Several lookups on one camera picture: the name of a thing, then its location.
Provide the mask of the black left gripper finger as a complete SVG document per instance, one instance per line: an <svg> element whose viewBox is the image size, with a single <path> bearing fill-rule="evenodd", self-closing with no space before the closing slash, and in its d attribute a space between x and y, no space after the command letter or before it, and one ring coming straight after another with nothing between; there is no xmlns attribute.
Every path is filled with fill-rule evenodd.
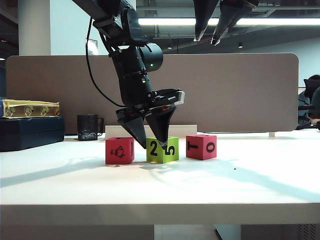
<svg viewBox="0 0 320 240"><path fill-rule="evenodd" d="M176 107L174 105L163 106L153 109L151 113L145 117L161 147L168 146L170 119L175 110Z"/></svg>
<svg viewBox="0 0 320 240"><path fill-rule="evenodd" d="M140 116L130 116L119 119L119 124L146 149L146 132L143 119Z"/></svg>

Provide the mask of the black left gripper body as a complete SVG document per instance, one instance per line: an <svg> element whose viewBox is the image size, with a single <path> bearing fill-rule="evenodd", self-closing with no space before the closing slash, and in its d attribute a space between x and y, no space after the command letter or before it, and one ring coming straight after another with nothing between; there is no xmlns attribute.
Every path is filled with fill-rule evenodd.
<svg viewBox="0 0 320 240"><path fill-rule="evenodd" d="M132 120L151 117L171 117L178 105L178 89L165 88L148 92L144 103L121 108L116 111L117 121L127 123Z"/></svg>

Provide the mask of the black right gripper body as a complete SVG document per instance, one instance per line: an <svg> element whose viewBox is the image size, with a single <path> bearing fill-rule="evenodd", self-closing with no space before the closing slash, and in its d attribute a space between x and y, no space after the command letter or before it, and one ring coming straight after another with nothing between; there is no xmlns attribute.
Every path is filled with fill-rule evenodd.
<svg viewBox="0 0 320 240"><path fill-rule="evenodd" d="M256 8L258 6L257 0L221 0L220 6L229 6L234 8L243 8L244 6Z"/></svg>

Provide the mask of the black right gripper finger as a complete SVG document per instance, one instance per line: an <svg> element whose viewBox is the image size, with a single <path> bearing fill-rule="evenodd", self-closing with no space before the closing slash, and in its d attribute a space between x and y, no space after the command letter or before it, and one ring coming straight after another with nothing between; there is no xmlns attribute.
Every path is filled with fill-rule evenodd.
<svg viewBox="0 0 320 240"><path fill-rule="evenodd" d="M201 40L208 27L209 19L212 17L218 2L218 0L193 1L195 14L194 42L199 42Z"/></svg>
<svg viewBox="0 0 320 240"><path fill-rule="evenodd" d="M218 23L213 32L211 44L216 46L219 44L224 32L231 29L239 19L243 18L247 13L252 10L251 4L220 4L220 16Z"/></svg>

